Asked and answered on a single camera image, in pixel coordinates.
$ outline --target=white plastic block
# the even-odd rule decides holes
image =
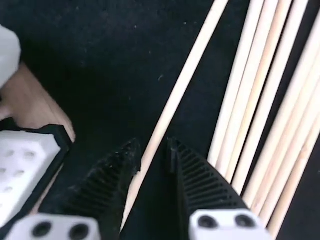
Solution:
[[[20,54],[17,35],[0,25],[0,88],[18,70]]]
[[[18,221],[5,240],[101,240],[95,219],[37,214]]]
[[[190,240],[272,240],[261,221],[246,209],[197,210],[189,222]]]
[[[52,134],[0,132],[0,228],[21,210],[59,151]]]

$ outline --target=white block with holes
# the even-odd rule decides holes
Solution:
[[[101,240],[95,219],[81,216],[37,214],[23,218],[5,240]]]
[[[197,210],[189,221],[190,240],[272,240],[260,219],[246,209]]]
[[[0,132],[0,228],[22,209],[59,151],[52,134]]]

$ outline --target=black carpet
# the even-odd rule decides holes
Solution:
[[[101,157],[136,137],[145,149],[212,0],[2,0],[0,24],[15,31],[22,60],[73,122],[77,140],[47,203],[78,183]],[[206,156],[249,0],[230,0],[169,127]],[[259,147],[319,10],[311,0]],[[318,239],[320,143],[279,235]],[[177,239],[171,179],[162,144],[122,239]]]

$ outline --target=wooden dowel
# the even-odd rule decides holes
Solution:
[[[231,182],[234,176],[236,166],[240,157],[240,153],[244,146],[246,136],[250,127],[250,123],[254,116],[261,91],[266,81],[267,74],[277,48],[277,44],[280,40],[281,32],[286,22],[286,18],[290,9],[291,2],[292,0],[280,0],[278,3],[278,6],[276,7],[274,19],[272,21],[271,29],[266,41],[262,59],[254,80],[252,91],[248,100],[248,105],[246,106],[246,109],[245,109],[240,131],[236,138],[231,160],[225,176],[225,179],[229,183]]]
[[[248,61],[243,73],[242,82],[236,96],[230,122],[215,166],[222,176],[226,176],[228,170],[231,155],[236,144],[236,136],[238,135],[240,125],[246,111],[278,1],[279,0],[265,0],[263,4]]]
[[[198,67],[203,53],[213,35],[218,22],[227,6],[229,0],[215,0],[212,7],[204,21],[200,33],[192,47],[192,50],[184,64],[179,78],[172,90],[172,93],[164,107],[158,123],[153,131],[151,139],[146,147],[141,160],[141,170],[133,178],[129,187],[128,196],[123,213],[121,229],[123,229],[132,207],[138,196],[140,187],[145,179],[151,162],[158,150],[158,147],[168,129],[168,126],[174,117],[176,110],[183,98],[185,91]]]
[[[274,213],[272,214],[271,220],[268,224],[268,230],[273,237],[276,239],[281,226],[285,220],[286,214],[289,210],[290,204],[295,196],[300,180],[304,174],[307,163],[310,159],[311,153],[316,145],[317,139],[320,134],[320,114],[318,114],[315,123],[303,145],[303,148],[298,156],[298,159],[294,165],[288,182],[281,194],[280,200],[276,205]]]
[[[231,74],[224,94],[221,110],[215,126],[214,135],[208,154],[208,162],[213,167],[216,166],[231,113],[235,105],[236,97],[245,71],[252,42],[254,40],[263,4],[263,0],[252,0],[246,14],[240,42],[234,58]]]
[[[260,213],[260,219],[262,223],[267,226],[272,213],[278,203],[278,200],[283,192],[288,178],[295,166],[299,153],[308,137],[309,132],[316,118],[320,112],[320,81],[318,81],[317,87],[313,92],[312,98],[308,103],[307,109],[304,111],[303,118],[295,132],[294,138],[288,148],[278,175],[276,176],[274,183],[270,189],[269,195],[266,198],[263,208]]]
[[[286,65],[301,24],[301,17],[299,16],[303,16],[305,9],[300,8],[300,10],[301,11],[297,13],[290,13],[290,19],[292,20],[287,21],[287,25],[284,29],[280,45],[278,47],[275,59],[271,67],[271,71],[269,73],[269,77],[264,87],[264,91],[258,109],[256,111],[250,133],[247,137],[236,173],[232,180],[232,186],[239,194],[243,190],[247,174],[254,159],[261,135],[265,128],[265,124],[267,122],[271,107],[273,105],[273,101],[277,94],[279,84],[286,69]],[[292,91],[294,94],[290,94],[291,97],[284,98],[282,106],[286,107],[283,107],[283,109],[280,108],[280,114],[278,115],[279,118],[281,116],[281,120],[279,120],[278,123],[277,121],[275,121],[275,123],[273,124],[273,130],[271,130],[268,136],[266,145],[262,150],[262,154],[257,162],[252,177],[250,178],[247,190],[245,191],[245,194],[243,196],[243,199],[249,208],[252,206],[254,197],[256,196],[256,193],[260,187],[260,184],[263,180],[263,177],[265,176],[269,165],[269,163],[264,160],[264,158],[266,158],[268,154],[274,153],[274,151],[271,152],[271,147],[269,147],[269,145],[277,145],[278,142],[273,141],[276,138],[280,138],[283,132],[283,130],[281,132],[277,132],[276,129],[279,128],[279,131],[281,129],[284,129],[284,125],[286,124],[290,113],[295,105],[295,102],[297,101],[301,86],[306,80],[308,73],[314,63],[320,45],[318,39],[319,34],[320,14],[317,16],[317,19],[314,23],[314,26],[304,47],[300,61],[295,69],[291,84],[288,89],[288,92]]]
[[[317,86],[318,79],[320,78],[320,51],[316,61],[313,64],[311,72],[304,83],[304,86],[300,92],[299,98],[296,101],[293,112],[288,123],[285,126],[279,144],[273,154],[270,155],[270,164],[268,170],[265,173],[261,187],[257,192],[253,204],[251,206],[251,211],[256,215],[259,215],[262,207],[264,206],[265,200],[268,197],[268,193],[274,183],[281,164],[286,156],[287,150],[295,136],[295,132],[299,126],[301,119],[303,118],[304,111],[306,110],[308,103],[312,97],[311,93]]]

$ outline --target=screw hole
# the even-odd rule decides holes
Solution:
[[[200,227],[206,228],[206,229],[214,229],[218,227],[218,224],[216,220],[210,216],[201,216],[198,219],[198,224]]]
[[[247,215],[236,216],[235,223],[242,228],[254,228],[256,226],[255,221]]]
[[[33,159],[35,156],[36,156],[36,153],[33,151],[26,151],[24,153],[24,157],[29,160]]]
[[[25,174],[25,171],[19,170],[19,171],[16,171],[13,176],[15,178],[20,178],[23,174]]]
[[[10,151],[7,151],[4,156],[5,156],[5,157],[11,157],[11,156],[13,156],[14,154],[15,154],[15,151],[10,150]]]
[[[3,192],[6,193],[6,194],[8,194],[8,193],[11,193],[12,190],[13,190],[13,188],[10,187],[10,186],[8,186],[8,187],[6,187],[6,188],[3,190]]]
[[[32,230],[32,235],[35,238],[42,238],[46,236],[51,230],[52,224],[48,221],[40,222],[37,226]]]
[[[89,234],[89,227],[86,224],[77,224],[73,226],[69,232],[71,240],[83,240]]]

